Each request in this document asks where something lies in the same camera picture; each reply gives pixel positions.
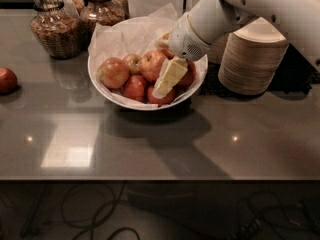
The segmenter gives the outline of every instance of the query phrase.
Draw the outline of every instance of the countertop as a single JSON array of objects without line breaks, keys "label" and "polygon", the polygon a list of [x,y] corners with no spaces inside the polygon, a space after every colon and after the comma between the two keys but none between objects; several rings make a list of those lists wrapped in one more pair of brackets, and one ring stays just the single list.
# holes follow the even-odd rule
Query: countertop
[{"label": "countertop", "polygon": [[88,54],[54,60],[33,10],[0,10],[0,66],[20,88],[0,96],[0,179],[287,180],[320,178],[320,88],[250,100],[196,93],[158,112],[106,100]]}]

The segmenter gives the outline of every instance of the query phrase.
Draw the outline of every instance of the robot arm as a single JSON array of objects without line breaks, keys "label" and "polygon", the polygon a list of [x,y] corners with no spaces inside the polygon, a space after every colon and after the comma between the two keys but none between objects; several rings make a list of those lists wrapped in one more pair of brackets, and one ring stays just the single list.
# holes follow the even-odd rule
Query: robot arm
[{"label": "robot arm", "polygon": [[320,70],[320,0],[200,0],[172,28],[169,48],[196,61],[224,33],[263,17]]}]

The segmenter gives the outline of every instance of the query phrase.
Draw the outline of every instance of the paper bowl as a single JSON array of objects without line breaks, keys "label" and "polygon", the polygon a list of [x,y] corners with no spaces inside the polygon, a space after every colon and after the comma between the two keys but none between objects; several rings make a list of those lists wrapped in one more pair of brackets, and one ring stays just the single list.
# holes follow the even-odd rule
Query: paper bowl
[{"label": "paper bowl", "polygon": [[144,104],[122,96],[119,90],[110,91],[97,78],[97,69],[103,61],[110,57],[123,58],[129,53],[143,55],[149,50],[155,50],[154,42],[168,31],[174,22],[172,20],[153,17],[139,17],[123,21],[113,27],[97,25],[94,37],[89,47],[88,70],[95,88],[109,101],[124,108],[142,111],[161,110],[173,107],[191,97],[201,86],[208,69],[208,58],[204,56],[196,65],[196,78],[193,84],[174,102],[158,106]]}]

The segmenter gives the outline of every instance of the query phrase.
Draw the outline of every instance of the bowl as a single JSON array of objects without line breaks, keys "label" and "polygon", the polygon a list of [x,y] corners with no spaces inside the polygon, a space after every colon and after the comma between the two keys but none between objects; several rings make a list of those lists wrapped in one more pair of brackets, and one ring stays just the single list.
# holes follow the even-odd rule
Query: bowl
[{"label": "bowl", "polygon": [[201,86],[208,69],[205,55],[195,61],[196,78],[194,82],[168,105],[145,104],[123,97],[119,90],[109,90],[97,78],[97,69],[110,57],[123,58],[129,53],[143,55],[157,49],[155,41],[166,33],[174,22],[164,18],[138,17],[122,21],[113,27],[97,24],[89,47],[88,71],[90,79],[98,92],[109,101],[133,110],[155,111],[167,109],[190,98]]}]

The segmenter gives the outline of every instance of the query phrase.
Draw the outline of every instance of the floor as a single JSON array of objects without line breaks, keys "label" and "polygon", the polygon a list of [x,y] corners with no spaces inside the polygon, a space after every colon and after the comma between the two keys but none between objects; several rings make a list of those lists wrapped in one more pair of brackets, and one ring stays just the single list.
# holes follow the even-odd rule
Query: floor
[{"label": "floor", "polygon": [[9,181],[0,183],[1,240],[23,239],[41,190],[24,239],[320,239],[302,204],[320,203],[318,182]]}]

